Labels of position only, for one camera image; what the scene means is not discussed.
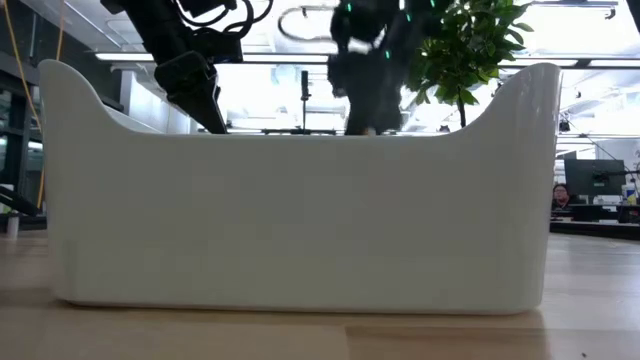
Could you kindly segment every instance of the person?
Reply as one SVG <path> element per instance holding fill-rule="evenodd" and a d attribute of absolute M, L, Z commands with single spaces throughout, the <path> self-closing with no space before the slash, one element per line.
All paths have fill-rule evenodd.
<path fill-rule="evenodd" d="M 570 206 L 574 203 L 573 198 L 569 194 L 569 188 L 566 184 L 556 184 L 553 187 L 553 202 L 551 203 L 551 210 L 570 210 Z"/>

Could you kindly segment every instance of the cable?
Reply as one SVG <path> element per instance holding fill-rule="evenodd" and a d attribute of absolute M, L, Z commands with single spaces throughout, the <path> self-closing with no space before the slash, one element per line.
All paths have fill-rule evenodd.
<path fill-rule="evenodd" d="M 272 8 L 272 7 L 273 7 L 273 0 L 269 0 L 269 4 L 267 5 L 267 8 L 266 8 L 266 9 L 264 9 L 264 11 L 262 12 L 262 14 L 260 14 L 260 16 L 258 16 L 257 18 L 255 18 L 255 19 L 253 20 L 253 23 L 255 24 L 255 23 L 258 23 L 258 22 L 260 22 L 260 21 L 264 20 L 264 18 L 266 18 L 266 17 L 267 17 L 267 15 L 269 14 L 269 12 L 271 12 L 271 8 Z M 237 23 L 231 24 L 231 25 L 227 26 L 227 27 L 224 29 L 224 31 L 223 31 L 223 32 L 228 32 L 228 31 L 229 31 L 229 30 L 231 30 L 231 29 L 234 29 L 234 28 L 240 27 L 240 26 L 242 26 L 242 24 L 244 24 L 244 22 L 237 22 Z"/>
<path fill-rule="evenodd" d="M 333 41 L 331 36 L 316 36 L 316 37 L 313 37 L 311 39 L 306 39 L 306 38 L 303 38 L 303 37 L 300 37 L 300 36 L 297 36 L 297 35 L 293 35 L 291 33 L 286 32 L 284 30 L 284 27 L 282 26 L 282 21 L 284 20 L 285 16 L 291 14 L 292 12 L 296 12 L 296 11 L 300 11 L 303 14 L 306 14 L 307 11 L 333 11 L 333 8 L 329 7 L 329 6 L 298 6 L 298 7 L 289 8 L 289 9 L 283 11 L 282 14 L 280 14 L 280 17 L 278 18 L 278 31 L 280 31 L 280 34 L 282 34 L 282 36 L 286 37 L 287 39 L 289 39 L 291 41 L 297 41 L 297 42 Z"/>
<path fill-rule="evenodd" d="M 62 55 L 62 40 L 64 39 L 64 0 L 60 0 L 60 33 L 58 34 L 58 49 L 56 50 L 56 61 L 60 61 L 60 56 Z M 42 139 L 44 140 L 44 132 L 40 128 L 40 134 L 42 135 Z M 40 188 L 38 189 L 38 209 L 42 208 L 42 200 L 44 198 L 44 163 L 42 164 L 42 171 L 40 172 Z"/>
<path fill-rule="evenodd" d="M 197 21 L 193 21 L 191 19 L 189 19 L 187 17 L 187 15 L 185 15 L 184 11 L 182 10 L 182 6 L 179 4 L 179 1 L 177 0 L 172 0 L 171 1 L 173 3 L 173 5 L 176 7 L 176 10 L 178 12 L 178 15 L 180 15 L 180 18 L 186 22 L 187 24 L 191 25 L 191 26 L 197 26 L 197 27 L 209 27 L 215 23 L 217 23 L 218 21 L 222 20 L 225 16 L 227 16 L 227 14 L 229 13 L 229 9 L 224 9 L 218 16 L 216 16 L 214 19 L 209 20 L 209 21 L 205 21 L 205 22 L 197 22 Z"/>
<path fill-rule="evenodd" d="M 40 130 L 40 133 L 42 134 L 42 126 L 40 124 L 40 117 L 38 116 L 38 113 L 36 112 L 36 108 L 35 106 L 33 106 L 33 99 L 31 98 L 31 92 L 29 91 L 29 85 L 27 85 L 27 80 L 26 77 L 24 75 L 24 69 L 22 68 L 22 61 L 20 60 L 20 53 L 18 52 L 18 44 L 16 42 L 16 34 L 13 31 L 13 24 L 11 23 L 11 15 L 9 14 L 9 2 L 5 1 L 4 2 L 4 15 L 5 18 L 7 19 L 7 27 L 9 28 L 9 38 L 11 39 L 11 46 L 13 47 L 13 54 L 16 57 L 16 61 L 18 62 L 18 71 L 20 72 L 20 79 L 22 80 L 22 86 L 24 88 L 24 92 L 27 96 L 27 100 L 29 101 L 29 106 L 31 107 L 31 113 L 33 113 L 33 116 L 36 119 L 36 125 L 38 126 L 38 130 Z M 44 188 L 43 186 L 44 183 L 44 168 L 41 171 L 41 175 L 40 175 L 40 192 L 38 193 L 38 208 L 40 208 L 42 206 L 42 189 Z"/>
<path fill-rule="evenodd" d="M 58 50 L 56 51 L 56 60 L 60 61 L 62 53 L 62 39 L 64 38 L 64 0 L 60 0 L 60 34 L 58 34 Z"/>
<path fill-rule="evenodd" d="M 236 28 L 238 26 L 242 26 L 242 29 L 240 29 L 240 31 L 238 31 L 236 33 L 233 33 L 239 39 L 242 39 L 243 37 L 245 37 L 249 33 L 249 30 L 251 30 L 251 26 L 253 26 L 253 23 L 254 23 L 253 6 L 249 2 L 249 0 L 242 0 L 242 2 L 247 7 L 247 19 L 245 21 L 241 21 L 241 22 L 230 24 L 229 26 L 227 26 L 222 31 L 224 34 L 230 34 L 229 30 L 231 30 L 233 28 Z"/>

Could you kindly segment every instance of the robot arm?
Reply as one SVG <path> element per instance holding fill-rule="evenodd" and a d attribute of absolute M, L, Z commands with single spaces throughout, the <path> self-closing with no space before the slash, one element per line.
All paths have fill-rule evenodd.
<path fill-rule="evenodd" d="M 158 64 L 155 78 L 167 99 L 182 108 L 213 134 L 225 134 L 217 98 L 220 88 L 214 64 L 242 62 L 240 39 L 251 25 L 271 10 L 254 18 L 249 0 L 247 19 L 220 32 L 206 26 L 236 8 L 236 0 L 101 0 L 113 14 L 126 11 L 143 39 L 144 47 Z M 331 22 L 331 36 L 338 54 L 328 62 L 329 81 L 335 96 L 347 96 L 351 111 L 346 135 L 361 135 L 374 128 L 378 133 L 401 125 L 400 87 L 412 55 L 427 37 L 439 29 L 438 9 L 429 0 L 340 0 Z M 452 0 L 439 0 L 444 10 Z M 221 16 L 198 24 L 187 19 L 224 6 Z M 192 30 L 184 23 L 202 26 Z M 232 28 L 242 27 L 238 32 Z M 380 35 L 384 36 L 376 45 Z M 349 52 L 352 38 L 372 44 L 367 54 Z"/>
<path fill-rule="evenodd" d="M 236 33 L 207 27 L 190 29 L 175 0 L 101 0 L 113 14 L 127 12 L 145 49 L 158 64 L 155 78 L 167 92 L 167 99 L 212 134 L 227 132 L 216 101 L 220 88 L 214 64 L 242 62 L 240 39 L 255 21 L 253 8 L 244 1 L 250 16 Z M 235 9 L 235 0 L 182 0 L 182 7 L 194 16 L 223 5 L 226 14 Z"/>

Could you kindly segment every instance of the desk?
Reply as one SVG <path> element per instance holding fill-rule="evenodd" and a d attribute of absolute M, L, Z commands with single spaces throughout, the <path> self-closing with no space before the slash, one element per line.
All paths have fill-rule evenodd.
<path fill-rule="evenodd" d="M 551 221 L 549 230 L 556 234 L 640 241 L 640 225 L 638 224 L 601 224 L 582 221 Z"/>
<path fill-rule="evenodd" d="M 640 223 L 640 206 L 607 204 L 571 204 L 567 211 L 552 211 L 552 216 L 572 217 L 576 221 L 617 220 L 621 223 Z"/>
<path fill-rule="evenodd" d="M 46 233 L 24 236 L 0 239 L 2 359 L 637 360 L 640 354 L 640 246 L 624 241 L 551 236 L 536 311 L 354 316 L 71 307 L 48 290 Z"/>

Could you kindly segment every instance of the green leaves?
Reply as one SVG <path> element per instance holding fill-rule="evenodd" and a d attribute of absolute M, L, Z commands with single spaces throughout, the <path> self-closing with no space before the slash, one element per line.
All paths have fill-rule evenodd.
<path fill-rule="evenodd" d="M 511 29 L 507 29 L 507 34 L 513 36 L 513 38 L 516 39 L 518 44 L 520 45 L 524 44 L 524 39 L 522 38 L 522 35 L 518 34 L 518 32 L 513 31 Z"/>
<path fill-rule="evenodd" d="M 436 0 L 438 6 L 445 3 Z M 409 69 L 406 85 L 417 92 L 416 103 L 429 103 L 427 90 L 433 86 L 438 87 L 434 96 L 440 103 L 478 103 L 469 89 L 498 78 L 498 64 L 515 60 L 513 52 L 525 49 L 520 31 L 533 31 L 525 23 L 514 23 L 528 5 L 513 3 L 453 0 L 451 6 L 438 12 L 443 16 L 442 33 L 425 39 Z"/>
<path fill-rule="evenodd" d="M 517 27 L 520 30 L 524 30 L 526 32 L 533 32 L 533 29 L 531 28 L 531 26 L 525 24 L 525 23 L 517 23 L 513 25 L 514 27 Z"/>
<path fill-rule="evenodd" d="M 478 99 L 476 99 L 467 89 L 460 90 L 460 99 L 462 99 L 462 102 L 467 105 L 479 104 Z"/>

